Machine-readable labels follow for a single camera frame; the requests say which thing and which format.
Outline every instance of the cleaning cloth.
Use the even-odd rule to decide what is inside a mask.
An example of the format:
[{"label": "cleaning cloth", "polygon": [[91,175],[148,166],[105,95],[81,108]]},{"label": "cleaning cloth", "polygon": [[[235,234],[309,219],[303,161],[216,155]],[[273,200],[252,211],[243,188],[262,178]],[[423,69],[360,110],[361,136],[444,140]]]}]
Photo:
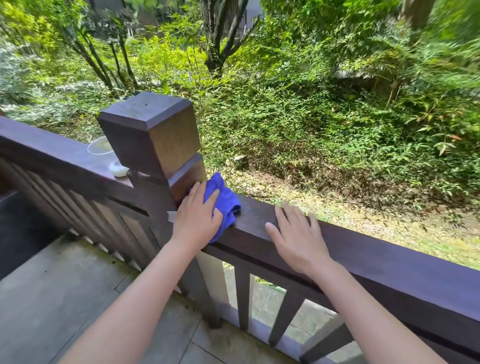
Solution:
[{"label": "cleaning cloth", "polygon": [[225,181],[223,180],[219,172],[215,173],[212,178],[207,181],[207,186],[205,188],[204,194],[204,203],[216,189],[219,189],[220,193],[218,194],[218,198],[216,199],[215,207],[218,208],[218,210],[220,210],[220,212],[223,214],[223,221],[210,243],[218,240],[218,238],[220,237],[220,235],[222,235],[225,229],[233,225],[233,223],[235,222],[234,214],[240,211],[240,200],[231,189],[225,187]]}]

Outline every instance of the tiled floor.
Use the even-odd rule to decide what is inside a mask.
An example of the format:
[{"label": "tiled floor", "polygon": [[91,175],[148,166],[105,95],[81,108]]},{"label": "tiled floor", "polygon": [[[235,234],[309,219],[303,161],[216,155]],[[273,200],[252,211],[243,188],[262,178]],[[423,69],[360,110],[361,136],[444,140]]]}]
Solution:
[{"label": "tiled floor", "polygon": [[[232,273],[226,272],[230,288]],[[89,243],[55,241],[0,281],[0,362],[57,363],[137,275]],[[253,316],[271,325],[281,300],[281,291],[256,284]],[[331,315],[315,310],[305,303],[287,334],[305,341]],[[174,293],[142,363],[296,362],[228,323],[209,330],[192,305]]]}]

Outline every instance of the fence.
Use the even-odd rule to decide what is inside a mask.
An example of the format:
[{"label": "fence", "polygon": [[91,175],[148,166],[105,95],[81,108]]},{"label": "fence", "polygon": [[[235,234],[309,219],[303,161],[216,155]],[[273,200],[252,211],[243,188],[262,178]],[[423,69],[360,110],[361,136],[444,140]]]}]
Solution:
[{"label": "fence", "polygon": [[[98,121],[130,169],[128,178],[111,176],[83,143],[3,116],[0,171],[60,229],[73,228],[143,269],[171,236],[166,212],[206,179],[193,106],[144,92],[102,111]],[[235,226],[192,261],[181,293],[212,328],[224,319],[303,363],[328,363],[324,357],[352,335],[339,315],[303,346],[283,335],[305,299],[334,307],[276,252],[264,229],[276,221],[273,206],[239,199]],[[323,221],[320,226],[332,258],[409,329],[449,363],[480,363],[480,272]],[[238,310],[228,304],[221,261],[235,267]],[[272,329],[251,317],[253,275],[287,290]]]}]

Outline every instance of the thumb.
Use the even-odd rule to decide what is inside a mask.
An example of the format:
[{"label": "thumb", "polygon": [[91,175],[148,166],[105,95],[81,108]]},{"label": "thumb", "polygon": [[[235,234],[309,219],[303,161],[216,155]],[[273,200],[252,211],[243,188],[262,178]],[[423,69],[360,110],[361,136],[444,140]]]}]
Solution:
[{"label": "thumb", "polygon": [[267,230],[268,235],[270,235],[270,238],[272,239],[275,246],[278,246],[283,242],[283,236],[282,234],[280,234],[280,231],[278,231],[274,224],[272,224],[271,222],[266,223],[265,229]]},{"label": "thumb", "polygon": [[220,225],[223,221],[223,214],[220,212],[218,208],[215,207],[213,210],[213,217],[212,217],[212,226],[215,228],[215,231],[218,231]]}]

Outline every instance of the person's left hand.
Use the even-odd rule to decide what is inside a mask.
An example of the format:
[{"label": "person's left hand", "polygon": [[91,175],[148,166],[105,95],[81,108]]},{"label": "person's left hand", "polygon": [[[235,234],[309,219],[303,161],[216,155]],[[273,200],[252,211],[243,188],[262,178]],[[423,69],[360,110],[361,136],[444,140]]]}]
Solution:
[{"label": "person's left hand", "polygon": [[191,249],[193,254],[212,240],[223,220],[222,213],[217,208],[214,210],[220,190],[215,190],[204,203],[205,188],[206,182],[193,185],[190,194],[183,199],[173,224],[171,240]]}]

